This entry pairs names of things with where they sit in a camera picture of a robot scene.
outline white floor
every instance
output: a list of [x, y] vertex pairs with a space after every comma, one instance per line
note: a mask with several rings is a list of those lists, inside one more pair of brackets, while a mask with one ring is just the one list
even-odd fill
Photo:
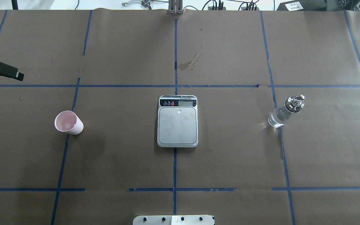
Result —
[[[145, 8], [141, 6], [140, 2], [132, 3], [128, 6], [122, 6], [122, 3], [130, 0], [79, 0], [80, 10], [91, 10], [96, 8], [107, 8], [116, 10], [142, 10]], [[183, 6], [191, 5], [197, 9], [202, 9], [207, 0], [183, 0]], [[275, 0], [276, 8], [280, 3], [288, 2], [290, 0]], [[73, 10], [77, 5], [78, 0], [17, 0], [19, 9], [21, 10]], [[224, 1], [226, 10], [237, 10], [240, 2], [233, 2], [230, 0]], [[260, 10], [273, 10], [273, 0], [259, 0], [256, 5]], [[168, 4], [163, 2], [152, 2], [153, 9], [167, 9]], [[10, 0], [0, 0], [0, 10], [12, 9]]]

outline black pole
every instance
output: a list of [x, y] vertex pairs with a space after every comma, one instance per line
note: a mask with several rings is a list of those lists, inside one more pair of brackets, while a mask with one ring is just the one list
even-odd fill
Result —
[[12, 8], [18, 10], [18, 0], [12, 0]]

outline silver bottle cap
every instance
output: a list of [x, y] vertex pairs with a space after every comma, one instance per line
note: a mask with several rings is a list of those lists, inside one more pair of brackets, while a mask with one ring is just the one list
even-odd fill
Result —
[[305, 106], [304, 99], [305, 99], [305, 96], [303, 96], [303, 95], [291, 96], [290, 98], [288, 98], [286, 100], [287, 109], [292, 113], [298, 113]]

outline metal bracket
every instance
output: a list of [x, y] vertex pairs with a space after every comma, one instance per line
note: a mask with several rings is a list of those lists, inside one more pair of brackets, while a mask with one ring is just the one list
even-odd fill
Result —
[[183, 0], [169, 0], [169, 14], [183, 14]]

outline pink cup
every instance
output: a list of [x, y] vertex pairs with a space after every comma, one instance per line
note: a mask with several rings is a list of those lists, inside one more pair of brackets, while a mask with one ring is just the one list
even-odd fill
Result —
[[76, 135], [83, 131], [84, 124], [74, 112], [67, 110], [56, 116], [55, 128], [58, 131]]

